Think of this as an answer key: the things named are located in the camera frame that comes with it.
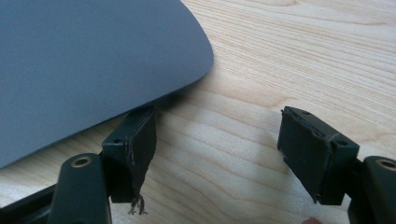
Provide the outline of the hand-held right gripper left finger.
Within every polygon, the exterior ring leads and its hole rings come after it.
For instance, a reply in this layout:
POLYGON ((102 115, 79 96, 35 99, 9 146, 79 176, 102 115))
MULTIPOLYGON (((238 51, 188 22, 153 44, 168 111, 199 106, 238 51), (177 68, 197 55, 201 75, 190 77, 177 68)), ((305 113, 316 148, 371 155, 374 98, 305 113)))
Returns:
POLYGON ((141 188, 156 143, 154 106, 133 110, 102 143, 106 193, 113 203, 129 203, 130 215, 146 214, 141 188))

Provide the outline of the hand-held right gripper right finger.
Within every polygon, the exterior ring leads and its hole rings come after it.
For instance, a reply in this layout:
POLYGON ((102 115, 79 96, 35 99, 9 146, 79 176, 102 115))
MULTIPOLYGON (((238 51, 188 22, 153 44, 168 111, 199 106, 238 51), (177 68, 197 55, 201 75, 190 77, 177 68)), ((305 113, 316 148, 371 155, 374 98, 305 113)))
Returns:
POLYGON ((277 148, 314 202, 342 203, 345 178, 357 159, 358 144, 312 113, 286 106, 277 148))

